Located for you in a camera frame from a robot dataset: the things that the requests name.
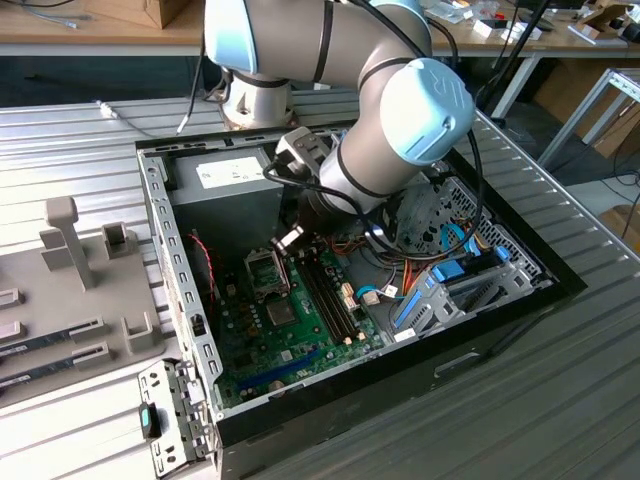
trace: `ram slot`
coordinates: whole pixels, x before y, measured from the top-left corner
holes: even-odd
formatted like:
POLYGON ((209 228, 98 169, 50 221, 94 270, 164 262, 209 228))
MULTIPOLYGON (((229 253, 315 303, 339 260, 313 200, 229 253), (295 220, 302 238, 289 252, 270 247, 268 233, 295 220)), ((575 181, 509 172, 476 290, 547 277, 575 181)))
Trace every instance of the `ram slot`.
POLYGON ((311 291, 311 297, 324 320, 334 343, 342 343, 345 338, 356 335, 356 329, 345 312, 333 285, 317 259, 302 260, 298 270, 311 291))

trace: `aluminum extrusion table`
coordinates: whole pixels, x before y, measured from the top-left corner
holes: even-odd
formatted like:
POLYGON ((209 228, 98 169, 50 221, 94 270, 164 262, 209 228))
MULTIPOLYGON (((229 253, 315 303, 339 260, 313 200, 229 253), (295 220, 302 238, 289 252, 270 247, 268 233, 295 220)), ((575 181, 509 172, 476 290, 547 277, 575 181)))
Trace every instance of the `aluminum extrusion table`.
MULTIPOLYGON (((357 115, 349 92, 294 98, 303 124, 357 115)), ((169 136, 187 103, 113 105, 140 127, 169 136)), ((80 233, 115 220, 136 230, 170 333, 132 143, 138 134, 103 119, 95 105, 0 110, 0 125, 0 249, 37 246, 43 200, 74 195, 80 233)), ((198 103, 186 134, 222 128, 216 107, 198 103)), ((588 290, 491 362, 252 478, 637 477, 639 260, 485 117, 474 130, 488 181, 588 290)), ((465 142, 458 149, 471 158, 465 142)), ((178 355, 169 339, 163 356, 178 355)), ((3 478, 153 479, 135 378, 152 361, 0 410, 3 478)), ((178 478, 210 479, 215 472, 206 462, 178 478)))

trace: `red cable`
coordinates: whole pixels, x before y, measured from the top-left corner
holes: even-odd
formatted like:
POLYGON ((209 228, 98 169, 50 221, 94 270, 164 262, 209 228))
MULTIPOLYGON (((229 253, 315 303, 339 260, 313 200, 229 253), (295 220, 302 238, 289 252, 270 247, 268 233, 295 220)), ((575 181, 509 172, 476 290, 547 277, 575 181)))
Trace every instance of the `red cable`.
POLYGON ((209 267, 209 290, 210 290, 209 299, 211 301, 210 310, 211 310, 211 315, 213 315, 213 304, 215 302, 215 296, 213 294, 213 287, 215 285, 215 280, 213 279, 213 264, 211 263, 211 257, 209 256, 209 250, 204 245, 204 243, 202 243, 202 241, 198 237, 196 237, 195 235, 192 235, 190 233, 189 234, 189 238, 191 240, 193 240, 194 242, 196 242, 196 244, 202 250, 202 253, 204 253, 205 258, 207 259, 207 266, 209 267))

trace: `motherboard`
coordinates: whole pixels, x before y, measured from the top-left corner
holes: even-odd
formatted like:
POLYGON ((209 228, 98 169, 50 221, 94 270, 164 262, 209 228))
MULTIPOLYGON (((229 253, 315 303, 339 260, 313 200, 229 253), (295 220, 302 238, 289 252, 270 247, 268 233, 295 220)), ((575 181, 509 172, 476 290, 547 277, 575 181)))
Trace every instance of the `motherboard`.
POLYGON ((245 267, 218 281, 222 298, 212 325, 226 408, 285 394, 277 391, 385 346, 329 250, 285 261, 256 252, 245 267))

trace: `green circuit board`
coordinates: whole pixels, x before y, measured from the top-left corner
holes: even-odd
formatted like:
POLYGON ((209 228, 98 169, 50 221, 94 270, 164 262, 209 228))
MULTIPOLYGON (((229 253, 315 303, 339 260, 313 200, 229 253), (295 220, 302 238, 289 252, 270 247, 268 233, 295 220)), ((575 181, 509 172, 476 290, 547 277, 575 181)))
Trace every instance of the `green circuit board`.
MULTIPOLYGON (((339 296, 340 285, 347 281, 340 263, 329 251, 317 259, 330 272, 327 280, 339 296)), ((375 323, 362 308, 348 313, 343 307, 358 334, 336 341, 297 260, 288 259, 284 265, 291 284, 288 296, 259 304, 248 276, 238 271, 233 275, 234 295, 224 295, 216 309, 216 344, 224 369, 217 385, 227 408, 384 347, 375 323)), ((263 273, 262 278, 269 277, 268 271, 263 273)), ((221 290, 228 292, 226 286, 221 290)))

